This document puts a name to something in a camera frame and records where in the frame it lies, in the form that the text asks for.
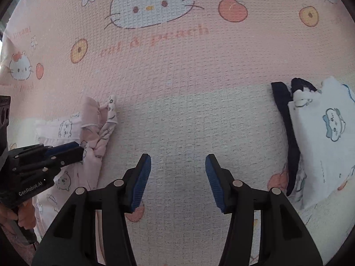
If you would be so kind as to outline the person's left hand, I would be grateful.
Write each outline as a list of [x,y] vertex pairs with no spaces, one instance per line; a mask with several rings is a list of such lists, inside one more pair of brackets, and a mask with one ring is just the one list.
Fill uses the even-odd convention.
[[1,204],[0,218],[1,225],[11,233],[14,233],[14,230],[10,226],[10,220],[18,221],[18,225],[25,229],[33,229],[36,226],[36,217],[32,199],[28,199],[22,203],[18,208],[17,214]]

